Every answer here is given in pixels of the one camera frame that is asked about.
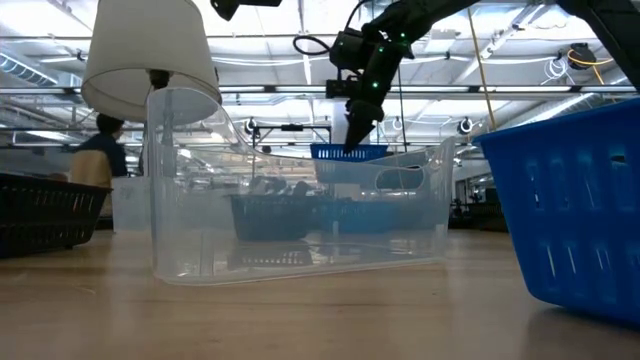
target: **plastic storage container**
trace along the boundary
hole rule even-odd
[[[0,174],[0,258],[91,239],[111,189]]]
[[[190,117],[202,103],[215,114]],[[194,90],[156,91],[148,109],[157,134],[149,144],[157,277],[208,285],[442,258],[452,139],[425,150],[429,160],[416,169],[326,162],[254,152],[224,110]],[[216,145],[180,148],[172,130],[200,124]],[[358,174],[357,183],[323,182],[319,162]]]
[[[151,232],[150,181],[148,177],[115,178],[113,192],[113,231]]]
[[[640,323],[640,100],[481,136],[536,298]]]

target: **dark jacket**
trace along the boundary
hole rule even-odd
[[[111,176],[122,177],[127,176],[127,156],[124,152],[124,148],[116,142],[116,139],[110,135],[98,134],[91,139],[82,143],[77,149],[83,150],[97,150],[102,151],[107,155],[109,159],[109,166],[111,167]]]

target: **clear plastic bin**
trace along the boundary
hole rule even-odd
[[[151,231],[149,203],[150,180],[147,177],[116,178],[112,182],[113,231]]]
[[[203,100],[215,114],[189,118]],[[154,270],[167,282],[255,281],[443,256],[453,139],[425,149],[419,168],[331,162],[357,181],[328,184],[317,160],[255,152],[197,91],[156,91],[148,110]],[[181,148],[173,129],[185,126],[210,129],[206,142],[215,145]]]

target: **cable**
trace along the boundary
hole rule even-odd
[[[597,66],[593,67],[593,72],[596,73],[596,77],[598,78],[598,81],[600,81],[600,85],[604,85],[604,80],[602,80],[602,75],[600,75],[600,70],[598,70]]]
[[[575,62],[577,64],[580,64],[580,65],[598,66],[598,65],[608,64],[608,63],[613,61],[613,59],[608,59],[608,60],[604,60],[604,61],[597,61],[597,62],[582,61],[582,60],[578,60],[578,59],[572,57],[571,53],[573,53],[573,52],[574,52],[573,49],[569,50],[569,52],[567,53],[567,57],[569,58],[569,60],[571,60],[571,61],[573,61],[573,62]]]
[[[345,30],[349,27],[349,24],[351,23],[351,20],[353,19],[353,17],[355,16],[356,12],[358,11],[358,9],[360,8],[360,6],[368,3],[371,0],[361,0],[351,11],[351,15],[349,15],[349,19],[347,20],[347,24],[344,26]],[[299,46],[298,46],[298,41],[300,40],[309,40],[312,41],[318,45],[320,45],[323,50],[320,51],[305,51],[302,50]],[[311,35],[298,35],[296,37],[293,38],[293,48],[296,49],[297,52],[299,52],[302,55],[307,55],[307,56],[320,56],[320,55],[324,55],[324,54],[328,54],[331,51],[331,47],[329,45],[327,45],[327,43],[325,43],[324,41],[318,39],[315,36],[311,36]]]
[[[321,51],[304,51],[302,49],[300,49],[300,47],[298,47],[298,40],[309,40],[309,41],[313,41],[314,43],[320,45],[321,47],[324,48],[324,50]],[[311,35],[298,35],[296,37],[293,38],[293,48],[296,49],[297,52],[299,52],[302,55],[307,55],[307,56],[319,56],[319,55],[324,55],[324,54],[328,54],[329,51],[331,51],[331,48],[329,47],[329,45],[327,45],[327,43],[325,43],[324,41],[318,39],[315,36],[311,36]]]
[[[473,26],[473,15],[471,14],[471,8],[467,8],[467,14],[469,15],[469,25],[471,26],[471,34],[473,35],[473,45],[476,49],[476,57],[478,61],[478,68],[480,69],[480,79],[484,87],[484,97],[487,100],[487,108],[489,109],[489,118],[491,119],[491,130],[496,130],[496,118],[493,115],[493,109],[491,108],[491,99],[489,99],[489,92],[487,91],[487,78],[484,74],[484,66],[482,65],[482,59],[480,58],[480,47],[478,46],[478,37],[476,36],[476,29]]]
[[[349,28],[349,24],[351,24],[351,20],[353,20],[353,17],[356,15],[356,12],[358,11],[358,9],[360,8],[360,6],[370,2],[371,0],[361,0],[354,8],[353,10],[351,10],[351,15],[349,15],[349,19],[347,19],[347,24],[344,26],[344,29],[346,30],[347,28]]]
[[[400,121],[402,122],[402,143],[404,144],[404,152],[409,152],[407,147],[407,131],[404,126],[404,101],[402,99],[402,74],[398,67],[398,93],[400,94]]]

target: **blue plastic basket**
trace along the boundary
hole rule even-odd
[[[362,181],[362,168],[346,168],[336,165],[331,161],[340,162],[366,162],[384,157],[387,145],[359,145],[349,154],[345,154],[341,144],[311,144],[311,157],[317,160],[315,163],[318,181],[325,184],[358,184]]]
[[[387,145],[358,145],[348,154],[342,144],[311,144],[311,158],[346,162],[365,162],[376,160],[387,153]]]
[[[481,136],[536,298],[640,324],[640,99]]]

